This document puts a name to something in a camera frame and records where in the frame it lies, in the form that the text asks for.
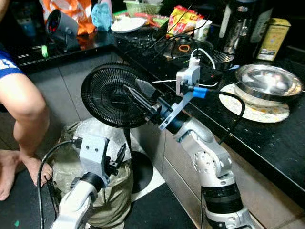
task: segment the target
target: bare foot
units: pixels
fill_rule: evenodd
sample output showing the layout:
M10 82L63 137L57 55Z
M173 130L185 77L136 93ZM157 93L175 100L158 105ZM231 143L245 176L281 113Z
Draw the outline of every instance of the bare foot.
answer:
M34 185L37 186L37 175L41 161L35 157L22 158L22 161L26 168L28 169L30 176L34 182ZM41 187L47 183L48 180L53 176L53 169L49 164L44 164L41 172Z
M19 154L19 151L0 150L0 201L4 201L10 195L16 168L21 163Z

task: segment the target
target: black fan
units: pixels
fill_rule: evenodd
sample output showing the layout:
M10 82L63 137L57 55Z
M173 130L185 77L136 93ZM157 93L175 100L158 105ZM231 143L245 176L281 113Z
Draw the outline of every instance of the black fan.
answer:
M81 86L81 98L88 111L99 121L117 128L124 128L131 149L130 128L143 125L145 113L134 102L124 85L140 91L136 79L140 74L132 67L109 63L95 68ZM132 151L133 193L144 189L152 179L153 167L142 153Z

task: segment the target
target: blue connector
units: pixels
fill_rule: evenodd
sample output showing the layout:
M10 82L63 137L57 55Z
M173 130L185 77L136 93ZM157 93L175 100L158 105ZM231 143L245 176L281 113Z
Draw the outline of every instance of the blue connector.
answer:
M204 99L207 91L208 91L207 88L194 87L193 97Z

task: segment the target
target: green basket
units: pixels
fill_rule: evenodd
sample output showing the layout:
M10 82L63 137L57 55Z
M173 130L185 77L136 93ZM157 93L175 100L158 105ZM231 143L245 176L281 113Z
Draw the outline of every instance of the green basket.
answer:
M134 16L135 13L147 13L149 15L154 15L159 13L161 4L153 5L147 3L139 3L137 1L124 1L127 7L127 12L131 17Z

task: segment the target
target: stainless steel bowl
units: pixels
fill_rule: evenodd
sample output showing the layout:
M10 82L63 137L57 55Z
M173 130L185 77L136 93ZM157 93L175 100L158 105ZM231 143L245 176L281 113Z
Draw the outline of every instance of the stainless steel bowl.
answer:
M251 95L249 99L255 97L276 104L296 97L303 89L302 83L294 74L278 67L249 64L238 69L235 74L238 80L235 84L238 87L236 93L241 90Z

